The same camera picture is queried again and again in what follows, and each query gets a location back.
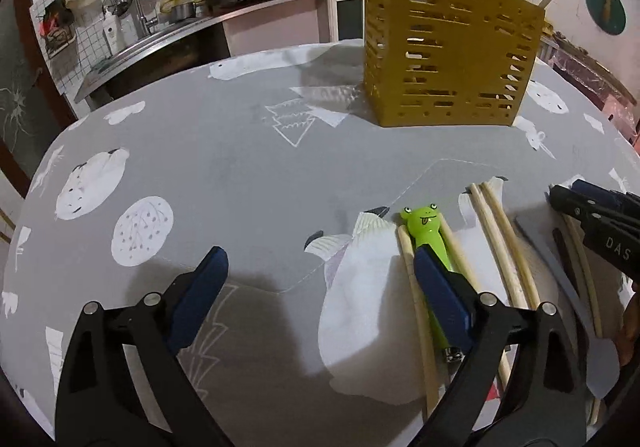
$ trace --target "stainless steel countertop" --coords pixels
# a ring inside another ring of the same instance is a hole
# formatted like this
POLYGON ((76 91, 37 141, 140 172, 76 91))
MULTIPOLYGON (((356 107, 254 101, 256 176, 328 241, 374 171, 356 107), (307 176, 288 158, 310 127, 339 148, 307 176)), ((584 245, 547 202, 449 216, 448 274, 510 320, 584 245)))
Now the stainless steel countertop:
POLYGON ((190 36, 191 34, 214 24, 231 20, 232 18, 242 16, 243 14, 249 14, 250 12, 259 10, 260 8, 273 7, 275 5, 294 1, 298 0, 271 0, 247 5, 246 7, 225 12, 218 16, 194 18, 192 20, 185 20, 180 23, 172 24, 166 29, 139 40, 137 43, 124 49, 122 52, 117 53, 113 57, 103 61, 97 66, 94 66, 94 68, 85 75, 78 93, 76 93, 74 102, 79 103, 129 66, 132 66, 145 57, 148 57, 153 52, 157 52, 161 48, 181 40, 183 37, 190 36))

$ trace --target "green frog chopstick holder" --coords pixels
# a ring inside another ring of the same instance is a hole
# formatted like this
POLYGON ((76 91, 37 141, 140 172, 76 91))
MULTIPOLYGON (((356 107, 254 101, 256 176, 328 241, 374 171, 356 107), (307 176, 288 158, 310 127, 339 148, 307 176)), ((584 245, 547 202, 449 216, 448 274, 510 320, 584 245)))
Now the green frog chopstick holder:
MULTIPOLYGON (((444 241, 440 236, 440 212, 438 206, 434 203, 427 207, 420 207, 419 209, 410 209, 405 207, 400 213, 402 219, 406 222, 406 228, 409 230, 412 238, 415 241, 415 248, 422 245, 430 245, 437 257, 442 261, 444 266, 451 270, 451 262, 447 255, 447 249, 444 245, 444 241)), ((431 308, 427 305, 429 310, 429 318, 432 323, 432 331, 436 348, 445 350, 445 357, 447 361, 457 360, 458 356, 453 355, 455 358, 449 358, 450 345, 445 337, 442 327, 433 315, 431 308)))
POLYGON ((451 270, 447 249, 440 236, 440 212, 438 211, 438 206, 432 203, 428 207, 420 207, 415 210, 405 207, 400 215, 406 221, 406 228, 415 240, 415 248, 417 249, 422 245, 431 245, 443 265, 447 267, 447 270, 451 270))

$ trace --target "gold plastic basket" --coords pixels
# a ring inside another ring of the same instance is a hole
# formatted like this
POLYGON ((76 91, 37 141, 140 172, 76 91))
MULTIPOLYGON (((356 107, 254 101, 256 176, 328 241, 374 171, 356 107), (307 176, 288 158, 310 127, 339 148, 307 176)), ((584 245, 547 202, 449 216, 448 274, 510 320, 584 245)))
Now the gold plastic basket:
POLYGON ((544 9, 525 0, 365 0, 364 85, 381 126, 510 125, 544 9))

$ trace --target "frog head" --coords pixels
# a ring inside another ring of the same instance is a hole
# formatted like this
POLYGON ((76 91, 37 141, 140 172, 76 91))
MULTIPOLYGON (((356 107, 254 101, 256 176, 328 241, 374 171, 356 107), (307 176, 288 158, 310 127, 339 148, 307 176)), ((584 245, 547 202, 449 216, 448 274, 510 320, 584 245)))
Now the frog head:
POLYGON ((413 237, 419 237, 427 232, 438 232, 440 230, 439 214, 438 206, 434 203, 413 210, 405 207, 400 213, 402 219, 406 221, 409 234, 413 237))

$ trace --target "gray cloth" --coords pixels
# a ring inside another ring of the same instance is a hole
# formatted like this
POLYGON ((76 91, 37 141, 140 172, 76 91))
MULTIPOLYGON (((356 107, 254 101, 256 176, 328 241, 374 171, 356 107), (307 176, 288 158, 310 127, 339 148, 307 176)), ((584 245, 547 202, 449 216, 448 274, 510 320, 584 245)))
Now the gray cloth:
MULTIPOLYGON (((49 419, 55 400, 45 328, 63 332, 65 350, 84 303, 119 307, 163 291, 216 244, 228 253, 229 281, 180 360, 230 438, 239 446, 406 445, 420 401, 392 406, 329 386, 318 350, 326 287, 321 260, 303 250, 307 237, 350 234, 360 211, 390 206, 390 219, 402 207, 432 201, 456 230, 463 225, 458 194, 498 175, 508 179, 506 209, 534 215, 546 235, 549 183, 581 174, 618 189, 609 176, 615 167, 639 192, 636 153, 543 64, 532 78, 556 91, 569 112, 550 113, 525 96, 520 114, 545 132, 556 159, 533 150, 517 128, 383 129, 370 121, 362 98, 335 128, 314 120, 297 147, 274 129, 278 121, 266 106, 298 98, 289 87, 359 84, 362 59, 362 47, 338 45, 300 66, 227 81, 207 78, 203 66, 129 94, 56 139, 39 171, 64 145, 62 157, 27 197, 16 236, 22 226, 31 234, 20 255, 14 237, 4 271, 3 290, 18 295, 17 311, 0 316, 2 368, 49 419), (145 108, 119 124, 104 119, 140 101, 145 108), (601 120, 604 134, 583 114, 601 120), (56 198, 72 169, 116 148, 130 156, 114 192, 89 214, 56 219, 56 198), (123 267, 111 255, 114 226, 147 196, 169 202, 173 228, 155 257, 123 267)), ((620 278, 602 275, 597 283, 610 301, 606 318, 616 322, 620 278)))

